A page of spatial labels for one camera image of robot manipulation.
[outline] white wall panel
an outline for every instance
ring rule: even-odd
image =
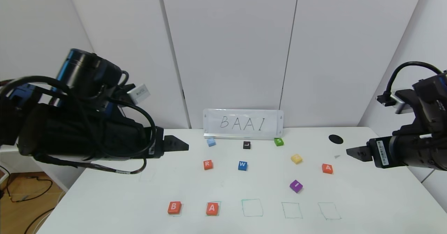
[[[24,75],[56,77],[70,48],[91,51],[71,0],[0,0],[0,80]],[[46,172],[67,190],[84,168],[44,164],[18,151],[2,153],[11,172]]]
[[[356,126],[418,0],[298,0],[285,127]]]
[[[175,59],[160,0],[73,0],[94,51],[146,84],[151,95],[141,104],[157,126],[188,128]],[[138,112],[126,116],[148,125]]]
[[[204,108],[278,109],[296,0],[164,0],[192,128]]]
[[[400,64],[407,61],[424,61],[446,70],[447,55],[447,8],[446,0],[419,0],[415,12],[408,23],[396,53],[383,75],[377,90],[359,123],[359,126],[370,127],[377,135],[389,136],[402,125],[411,124],[415,119],[413,113],[396,115],[391,107],[383,107],[375,97],[383,93],[388,80]],[[420,79],[433,76],[433,72],[422,67],[410,66],[399,72],[393,83],[393,89],[410,89]],[[429,175],[431,169],[410,168],[420,181]]]

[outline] barcode label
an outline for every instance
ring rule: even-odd
[[[384,166],[389,165],[387,153],[385,152],[385,146],[383,146],[383,141],[377,141],[377,148],[379,149],[380,159],[382,160],[382,164]]]

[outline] letter block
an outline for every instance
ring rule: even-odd
[[[206,205],[206,214],[207,215],[217,215],[219,212],[219,204],[218,203],[208,203]]]
[[[182,207],[182,203],[179,201],[176,202],[170,202],[168,207],[168,214],[179,214],[180,208]]]
[[[205,170],[209,170],[213,168],[213,161],[208,160],[208,161],[203,161],[203,168]]]
[[[239,167],[238,170],[247,171],[247,162],[246,161],[239,161]]]
[[[323,173],[326,174],[332,174],[334,172],[332,165],[329,164],[323,164],[321,165],[321,168],[323,169]]]

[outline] white sign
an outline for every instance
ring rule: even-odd
[[[281,110],[205,109],[205,138],[273,140],[283,135]]]

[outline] green square outline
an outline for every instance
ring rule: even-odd
[[[300,217],[300,218],[288,218],[287,215],[286,215],[286,210],[284,209],[284,204],[298,204],[298,210],[300,210],[301,217]],[[281,202],[281,205],[283,206],[284,217],[285,217],[286,219],[303,219],[303,212],[301,211],[300,203],[294,203],[294,202]]]
[[[261,205],[261,210],[262,210],[262,215],[246,215],[246,212],[244,211],[244,201],[253,201],[253,200],[258,200],[259,204]],[[259,198],[255,198],[255,199],[242,199],[241,200],[241,204],[242,204],[242,213],[244,214],[244,217],[262,217],[264,215],[264,208],[262,207],[262,202]]]

